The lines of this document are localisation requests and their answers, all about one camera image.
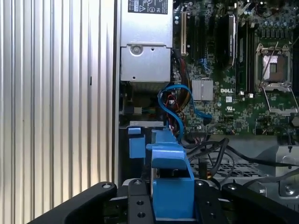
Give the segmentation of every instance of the silver screw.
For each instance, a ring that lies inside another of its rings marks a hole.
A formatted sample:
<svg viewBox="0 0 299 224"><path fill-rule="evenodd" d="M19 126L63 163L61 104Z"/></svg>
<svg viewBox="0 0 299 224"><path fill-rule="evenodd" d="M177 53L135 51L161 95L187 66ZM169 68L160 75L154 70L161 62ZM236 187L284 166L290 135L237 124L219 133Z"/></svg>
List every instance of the silver screw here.
<svg viewBox="0 0 299 224"><path fill-rule="evenodd" d="M110 188L110 187L111 187L111 184L110 184L110 183L106 183L106 184L104 184L102 187L107 189L107 188Z"/></svg>
<svg viewBox="0 0 299 224"><path fill-rule="evenodd" d="M203 183L202 181L196 181L196 183L197 183L199 186L204 185L204 183Z"/></svg>
<svg viewBox="0 0 299 224"><path fill-rule="evenodd" d="M139 46L132 46L131 48L131 52L134 54L134 55L139 55L141 54L141 47Z"/></svg>
<svg viewBox="0 0 299 224"><path fill-rule="evenodd" d="M293 195L295 191L288 185L285 186L285 191L287 195Z"/></svg>
<svg viewBox="0 0 299 224"><path fill-rule="evenodd" d="M234 185L229 185L228 188L231 190L236 190L236 187Z"/></svg>
<svg viewBox="0 0 299 224"><path fill-rule="evenodd" d="M137 180L134 182L134 184L141 184L142 182L140 180Z"/></svg>

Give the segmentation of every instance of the cpu socket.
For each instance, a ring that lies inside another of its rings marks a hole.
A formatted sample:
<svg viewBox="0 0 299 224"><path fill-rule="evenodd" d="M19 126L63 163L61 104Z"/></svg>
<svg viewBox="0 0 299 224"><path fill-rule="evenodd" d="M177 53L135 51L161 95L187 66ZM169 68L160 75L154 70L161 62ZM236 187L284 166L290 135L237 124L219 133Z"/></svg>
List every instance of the cpu socket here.
<svg viewBox="0 0 299 224"><path fill-rule="evenodd" d="M258 92L264 92L270 112L281 115L298 113L299 108L292 92L291 54L288 45L265 48L261 43L256 49L255 81ZM273 107L269 100L269 93L280 91L291 94L294 98L294 108L281 110Z"/></svg>

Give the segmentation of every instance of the warning label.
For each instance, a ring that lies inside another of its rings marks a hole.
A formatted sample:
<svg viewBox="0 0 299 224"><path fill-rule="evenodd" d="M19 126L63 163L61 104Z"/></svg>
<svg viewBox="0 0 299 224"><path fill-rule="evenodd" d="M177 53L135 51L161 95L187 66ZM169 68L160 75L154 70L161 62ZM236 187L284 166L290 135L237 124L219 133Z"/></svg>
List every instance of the warning label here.
<svg viewBox="0 0 299 224"><path fill-rule="evenodd" d="M168 0L128 0L128 12L167 14Z"/></svg>

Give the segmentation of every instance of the metal side panel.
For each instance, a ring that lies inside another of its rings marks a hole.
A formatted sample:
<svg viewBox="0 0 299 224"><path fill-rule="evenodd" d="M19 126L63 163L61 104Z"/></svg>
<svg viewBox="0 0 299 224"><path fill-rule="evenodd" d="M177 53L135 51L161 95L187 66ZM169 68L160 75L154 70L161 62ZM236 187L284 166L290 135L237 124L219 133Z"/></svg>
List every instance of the metal side panel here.
<svg viewBox="0 0 299 224"><path fill-rule="evenodd" d="M112 0L0 0L0 224L114 179Z"/></svg>

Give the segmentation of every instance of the blue plastic clip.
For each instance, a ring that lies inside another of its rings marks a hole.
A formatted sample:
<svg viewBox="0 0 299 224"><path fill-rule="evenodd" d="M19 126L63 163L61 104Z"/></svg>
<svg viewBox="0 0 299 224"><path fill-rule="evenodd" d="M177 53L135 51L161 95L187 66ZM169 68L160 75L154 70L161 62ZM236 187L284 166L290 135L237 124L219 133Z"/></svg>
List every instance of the blue plastic clip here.
<svg viewBox="0 0 299 224"><path fill-rule="evenodd" d="M141 127L129 127L129 156L130 159L145 158L145 135Z"/></svg>
<svg viewBox="0 0 299 224"><path fill-rule="evenodd" d="M169 129L153 130L151 167L166 171L183 171L184 176L153 180L153 208L156 218L193 218L194 175L184 148Z"/></svg>

